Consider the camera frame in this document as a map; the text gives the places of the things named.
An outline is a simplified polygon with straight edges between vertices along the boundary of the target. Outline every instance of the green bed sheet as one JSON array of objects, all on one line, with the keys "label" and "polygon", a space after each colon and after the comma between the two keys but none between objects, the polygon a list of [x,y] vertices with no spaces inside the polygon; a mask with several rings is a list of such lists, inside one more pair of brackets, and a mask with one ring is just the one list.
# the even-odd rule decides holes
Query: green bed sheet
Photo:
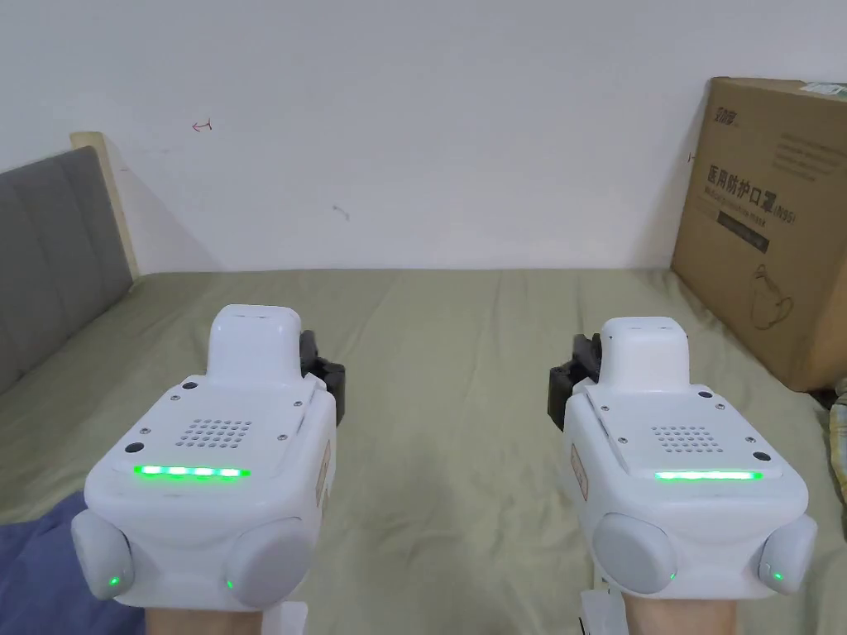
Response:
[{"label": "green bed sheet", "polygon": [[314,271],[147,276],[0,395],[0,522],[41,515],[171,385],[205,369],[230,303],[297,310],[347,366],[333,497],[299,595],[310,635],[580,633],[592,567],[556,488],[547,371],[608,318],[667,315],[692,380],[800,472],[820,533],[805,588],[743,603],[742,632],[847,632],[827,416],[784,388],[669,272]]}]

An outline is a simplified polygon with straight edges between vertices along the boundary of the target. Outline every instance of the small sticker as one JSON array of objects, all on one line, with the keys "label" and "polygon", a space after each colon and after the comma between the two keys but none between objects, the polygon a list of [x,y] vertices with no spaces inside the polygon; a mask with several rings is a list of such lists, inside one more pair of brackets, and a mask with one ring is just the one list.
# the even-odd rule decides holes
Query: small sticker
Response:
[{"label": "small sticker", "polygon": [[324,492],[324,482],[326,481],[326,472],[329,470],[329,457],[331,454],[329,441],[327,441],[326,449],[324,450],[324,461],[321,463],[320,473],[318,474],[318,484],[315,485],[315,505],[318,507],[320,507],[320,495]]},{"label": "small sticker", "polygon": [[579,453],[577,452],[577,446],[571,444],[571,467],[573,468],[573,474],[577,478],[577,483],[579,483],[579,488],[582,490],[583,498],[588,501],[588,474],[585,473],[585,468],[582,465],[582,461],[579,459]]},{"label": "small sticker", "polygon": [[828,84],[823,81],[812,81],[800,88],[802,91],[814,92],[818,95],[838,95],[847,97],[847,86],[844,84]]}]

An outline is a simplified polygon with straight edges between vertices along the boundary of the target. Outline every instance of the green indicator light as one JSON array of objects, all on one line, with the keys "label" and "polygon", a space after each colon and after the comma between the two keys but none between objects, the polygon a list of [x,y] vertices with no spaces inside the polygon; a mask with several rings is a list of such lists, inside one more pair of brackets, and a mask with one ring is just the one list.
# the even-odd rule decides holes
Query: green indicator light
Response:
[{"label": "green indicator light", "polygon": [[660,481],[758,481],[764,478],[761,472],[656,472]]},{"label": "green indicator light", "polygon": [[238,478],[250,476],[250,470],[241,470],[235,467],[186,467],[186,466],[160,466],[160,465],[138,465],[133,468],[136,474],[161,475],[161,476],[195,476],[195,477],[224,477]]}]

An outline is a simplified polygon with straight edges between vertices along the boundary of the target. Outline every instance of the forearm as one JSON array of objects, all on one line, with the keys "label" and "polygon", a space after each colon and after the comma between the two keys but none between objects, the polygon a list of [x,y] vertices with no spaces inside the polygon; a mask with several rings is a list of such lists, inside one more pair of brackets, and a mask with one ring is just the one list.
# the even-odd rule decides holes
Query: forearm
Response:
[{"label": "forearm", "polygon": [[735,635],[733,600],[623,596],[629,635]]},{"label": "forearm", "polygon": [[147,609],[147,635],[261,635],[261,613]]}]

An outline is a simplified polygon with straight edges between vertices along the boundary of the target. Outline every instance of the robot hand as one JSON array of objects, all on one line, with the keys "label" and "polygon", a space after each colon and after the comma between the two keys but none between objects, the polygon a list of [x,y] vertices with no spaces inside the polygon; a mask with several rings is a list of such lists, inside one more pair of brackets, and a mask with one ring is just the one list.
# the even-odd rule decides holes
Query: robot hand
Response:
[{"label": "robot hand", "polygon": [[727,400],[689,382],[680,326],[622,317],[577,340],[551,370],[548,411],[602,577],[650,598],[796,591],[817,534],[805,483]]},{"label": "robot hand", "polygon": [[344,368],[304,335],[291,309],[227,306],[207,374],[169,389],[94,466],[71,529],[96,597],[269,610],[300,584],[335,476],[327,385],[344,394]]}]

